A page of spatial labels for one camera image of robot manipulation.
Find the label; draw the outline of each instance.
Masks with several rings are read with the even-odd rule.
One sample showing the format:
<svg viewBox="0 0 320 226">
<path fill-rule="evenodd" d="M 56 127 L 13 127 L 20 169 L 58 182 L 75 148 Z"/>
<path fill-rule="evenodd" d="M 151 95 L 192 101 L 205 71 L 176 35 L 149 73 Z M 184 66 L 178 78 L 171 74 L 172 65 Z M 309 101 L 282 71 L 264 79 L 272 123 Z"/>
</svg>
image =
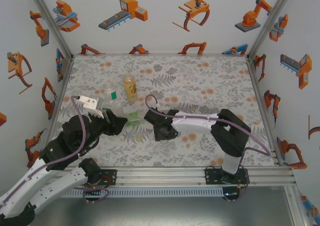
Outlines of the label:
<svg viewBox="0 0 320 226">
<path fill-rule="evenodd" d="M 138 100 L 136 83 L 124 83 L 124 89 L 129 102 L 136 102 Z"/>
<path fill-rule="evenodd" d="M 111 92 L 111 99 L 112 99 L 112 100 L 117 99 L 117 94 L 116 94 L 115 91 L 114 91 L 114 92 Z"/>
</svg>

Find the black mounting plate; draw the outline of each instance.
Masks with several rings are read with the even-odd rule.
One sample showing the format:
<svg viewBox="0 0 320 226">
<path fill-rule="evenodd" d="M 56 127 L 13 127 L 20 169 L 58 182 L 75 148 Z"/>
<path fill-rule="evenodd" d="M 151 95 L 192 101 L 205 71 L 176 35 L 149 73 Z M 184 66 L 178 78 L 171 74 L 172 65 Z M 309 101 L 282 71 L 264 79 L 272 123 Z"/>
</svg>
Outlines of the black mounting plate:
<svg viewBox="0 0 320 226">
<path fill-rule="evenodd" d="M 97 185 L 99 186 L 110 186 L 115 185 L 117 180 L 117 170 L 115 169 L 102 169 L 101 180 Z"/>
<path fill-rule="evenodd" d="M 221 169 L 221 167 L 215 167 L 215 168 L 206 168 L 204 170 L 204 176 L 205 176 L 205 183 L 207 185 L 212 185 L 212 184 L 223 184 L 223 185 L 228 185 L 228 184 L 233 184 L 233 185 L 238 185 L 239 184 L 239 180 L 240 182 L 246 183 L 247 182 L 247 175 L 244 169 L 242 168 L 238 168 L 238 171 L 236 172 L 236 174 L 234 175 L 234 177 L 229 177 L 229 181 L 225 182 L 225 180 L 223 180 L 223 170 Z"/>
</svg>

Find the cable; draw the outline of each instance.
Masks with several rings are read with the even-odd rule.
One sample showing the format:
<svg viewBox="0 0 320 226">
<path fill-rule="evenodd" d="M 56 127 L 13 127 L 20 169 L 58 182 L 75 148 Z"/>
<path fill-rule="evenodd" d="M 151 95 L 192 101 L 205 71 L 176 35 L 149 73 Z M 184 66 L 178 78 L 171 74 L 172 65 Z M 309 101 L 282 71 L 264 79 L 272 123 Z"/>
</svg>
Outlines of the cable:
<svg viewBox="0 0 320 226">
<path fill-rule="evenodd" d="M 244 149 L 243 153 L 242 153 L 242 158 L 241 158 L 241 161 L 240 161 L 240 162 L 242 162 L 243 156 L 244 156 L 244 152 L 245 152 L 246 150 L 252 150 L 252 151 L 255 151 L 255 152 L 259 152 L 259 153 L 261 153 L 261 154 L 263 154 L 263 155 L 265 155 L 265 156 L 271 156 L 271 153 L 270 153 L 270 151 L 268 150 L 268 148 L 267 148 L 262 142 L 260 142 L 259 139 L 257 139 L 255 136 L 253 136 L 253 135 L 252 135 L 251 133 L 249 133 L 247 130 L 243 129 L 242 127 L 240 127 L 239 125 L 237 125 L 237 124 L 235 124 L 235 123 L 233 123 L 233 122 L 230 122 L 230 121 L 227 121 L 227 120 L 224 120 L 224 119 L 220 119 L 220 118 L 213 118 L 213 117 L 209 117 L 209 118 L 208 118 L 208 117 L 205 117 L 205 116 L 190 116 L 190 115 L 185 115 L 185 116 L 183 116 L 183 115 L 182 115 L 182 116 L 171 116 L 171 115 L 162 114 L 162 113 L 160 113 L 160 112 L 157 112 L 156 110 L 154 110 L 152 107 L 149 106 L 148 101 L 147 101 L 148 97 L 153 97 L 153 98 L 155 99 L 155 103 L 156 103 L 156 104 L 158 103 L 158 100 L 157 100 L 156 97 L 155 97 L 154 95 L 152 95 L 152 94 L 147 95 L 147 96 L 145 97 L 145 100 L 144 100 L 146 107 L 148 107 L 148 109 L 149 109 L 150 111 L 154 112 L 154 113 L 157 114 L 157 115 L 160 115 L 160 116 L 162 116 L 162 117 L 169 117 L 169 118 L 190 118 L 190 119 L 196 118 L 196 119 L 204 119 L 204 120 L 211 120 L 211 121 L 223 122 L 223 123 L 229 124 L 230 126 L 233 126 L 233 127 L 237 128 L 237 129 L 239 129 L 240 131 L 242 131 L 243 133 L 245 133 L 246 135 L 248 135 L 249 137 L 251 137 L 254 141 L 256 141 L 256 142 L 265 150 L 265 151 L 261 151 L 261 150 L 259 150 L 259 149 L 255 149 L 255 148 L 253 148 L 253 147 L 246 147 L 246 148 Z"/>
<path fill-rule="evenodd" d="M 237 125 L 237 124 L 235 124 L 235 123 L 233 123 L 233 122 L 230 122 L 230 121 L 228 121 L 228 120 L 224 120 L 224 119 L 220 119 L 220 118 L 205 117 L 205 116 L 190 116 L 190 115 L 171 116 L 171 115 L 166 115 L 166 114 L 162 114 L 162 113 L 160 113 L 160 112 L 157 112 L 156 110 L 154 110 L 153 108 L 151 108 L 151 107 L 149 106 L 149 104 L 148 104 L 148 97 L 153 97 L 153 98 L 155 99 L 155 103 L 156 103 L 156 104 L 158 104 L 158 100 L 157 100 L 157 98 L 156 98 L 154 95 L 152 95 L 152 94 L 147 95 L 147 96 L 145 97 L 145 100 L 144 100 L 146 107 L 148 107 L 148 109 L 149 109 L 150 111 L 154 112 L 154 113 L 157 114 L 157 115 L 160 115 L 160 116 L 162 116 L 162 117 L 169 117 L 169 118 L 184 118 L 184 119 L 186 119 L 186 118 L 191 118 L 191 119 L 192 119 L 192 118 L 196 118 L 196 119 L 204 119 L 204 120 L 212 120 L 212 121 L 217 121 L 217 122 L 223 122 L 223 123 L 229 124 L 230 126 L 233 126 L 233 127 L 237 128 L 237 129 L 239 129 L 240 131 L 242 131 L 243 133 L 245 133 L 246 135 L 248 135 L 249 137 L 251 137 L 254 141 L 256 141 L 256 142 L 265 150 L 265 152 L 264 152 L 264 151 L 261 151 L 261 150 L 259 150 L 259 149 L 253 148 L 253 147 L 246 147 L 246 148 L 243 150 L 243 152 L 242 152 L 242 156 L 241 156 L 241 160 L 240 160 L 239 165 L 240 165 L 240 167 L 245 171 L 245 174 L 246 174 L 246 186 L 245 186 L 244 192 L 243 192 L 242 194 L 240 194 L 240 196 L 239 196 L 237 199 L 234 199 L 233 202 L 236 202 L 236 201 L 238 201 L 239 199 L 241 199 L 241 198 L 243 197 L 243 195 L 247 192 L 247 188 L 248 188 L 248 185 L 249 185 L 249 174 L 248 174 L 248 170 L 246 170 L 246 169 L 241 165 L 242 160 L 243 160 L 244 155 L 245 155 L 245 151 L 247 151 L 247 150 L 252 150 L 252 151 L 255 151 L 255 152 L 259 152 L 259 153 L 261 153 L 261 154 L 263 154 L 263 155 L 265 155 L 265 156 L 271 156 L 271 153 L 270 153 L 270 151 L 268 150 L 268 148 L 267 148 L 262 142 L 260 142 L 259 139 L 257 139 L 255 136 L 253 136 L 251 133 L 249 133 L 248 131 L 246 131 L 245 129 L 243 129 L 242 127 L 240 127 L 239 125 Z M 230 202 L 230 200 L 229 200 L 226 196 L 224 196 L 224 198 L 227 200 L 227 202 Z"/>
<path fill-rule="evenodd" d="M 86 198 L 86 192 L 90 192 L 90 191 L 97 191 L 97 190 L 103 190 L 105 191 L 105 196 L 99 198 L 98 200 L 94 200 L 94 201 L 91 201 L 92 204 L 94 203 L 97 203 L 97 202 L 101 202 L 102 200 L 106 199 L 106 197 L 109 196 L 110 194 L 110 191 L 104 187 L 76 187 L 75 189 L 78 189 L 78 190 L 83 190 L 83 194 L 82 194 L 82 197 L 84 198 L 85 202 L 88 204 L 90 201 Z"/>
<path fill-rule="evenodd" d="M 58 160 L 55 160 L 55 161 L 52 161 L 52 162 L 48 162 L 46 163 L 45 165 L 42 165 L 41 167 L 37 168 L 35 171 L 33 171 L 31 174 L 29 174 L 27 177 L 28 179 L 30 180 L 32 178 L 32 176 L 34 176 L 37 172 L 39 172 L 40 170 L 42 170 L 43 168 L 45 167 L 48 167 L 48 166 L 51 166 L 51 165 L 54 165 L 56 163 L 59 163 L 59 162 L 63 162 L 65 160 L 68 160 L 69 158 L 72 158 L 74 157 L 75 155 L 77 155 L 81 150 L 82 148 L 84 147 L 85 145 L 85 142 L 86 142 L 86 127 L 85 127 L 85 122 L 84 122 L 84 119 L 82 118 L 82 115 L 81 115 L 81 112 L 77 106 L 77 104 L 75 103 L 75 98 L 76 99 L 79 99 L 79 96 L 71 96 L 70 99 L 71 99 L 71 102 L 74 106 L 74 109 L 80 119 L 80 124 L 81 124 L 81 128 L 82 128 L 82 142 L 81 142 L 81 145 L 80 147 L 72 154 L 66 156 L 66 157 L 63 157 L 63 158 L 60 158 Z M 2 204 L 5 204 L 6 202 L 9 201 L 9 199 L 26 183 L 26 180 L 23 180 L 14 190 L 12 190 L 12 192 L 3 200 L 3 203 Z"/>
</svg>

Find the patterned table surface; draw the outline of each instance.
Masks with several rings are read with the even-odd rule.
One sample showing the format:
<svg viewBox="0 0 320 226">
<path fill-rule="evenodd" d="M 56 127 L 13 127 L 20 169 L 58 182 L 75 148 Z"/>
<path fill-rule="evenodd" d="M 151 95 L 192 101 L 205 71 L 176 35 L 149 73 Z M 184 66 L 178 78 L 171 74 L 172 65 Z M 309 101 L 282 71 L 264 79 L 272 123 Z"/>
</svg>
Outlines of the patterned table surface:
<svg viewBox="0 0 320 226">
<path fill-rule="evenodd" d="M 135 103 L 128 102 L 125 96 L 122 78 L 126 72 L 136 77 L 139 99 Z M 76 115 L 70 96 L 103 98 L 103 83 L 107 80 L 116 84 L 124 112 L 139 113 L 140 125 L 126 127 L 120 136 L 100 137 L 98 146 L 84 156 L 92 157 L 100 166 L 222 164 L 224 152 L 211 135 L 181 133 L 166 144 L 155 142 L 152 125 L 143 120 L 147 112 L 145 96 L 149 93 L 154 94 L 163 107 L 187 113 L 212 114 L 228 108 L 251 128 L 254 136 L 269 147 L 246 59 L 225 56 L 75 57 L 53 138 L 62 131 L 62 124 Z M 81 104 L 78 105 L 85 115 Z M 260 147 L 252 139 L 249 139 L 247 146 Z M 244 166 L 273 164 L 271 157 L 253 151 L 247 151 L 243 160 Z"/>
</svg>

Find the gray floor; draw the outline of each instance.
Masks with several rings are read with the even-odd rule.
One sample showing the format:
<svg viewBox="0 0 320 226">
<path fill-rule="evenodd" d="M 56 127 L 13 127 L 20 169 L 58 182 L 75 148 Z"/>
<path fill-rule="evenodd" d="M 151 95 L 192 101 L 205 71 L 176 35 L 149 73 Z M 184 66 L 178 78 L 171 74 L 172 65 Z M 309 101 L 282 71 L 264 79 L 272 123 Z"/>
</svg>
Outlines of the gray floor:
<svg viewBox="0 0 320 226">
<path fill-rule="evenodd" d="M 96 205 L 58 199 L 30 226 L 287 226 L 291 218 L 280 188 L 249 188 L 236 204 L 221 198 L 110 198 Z"/>
</svg>

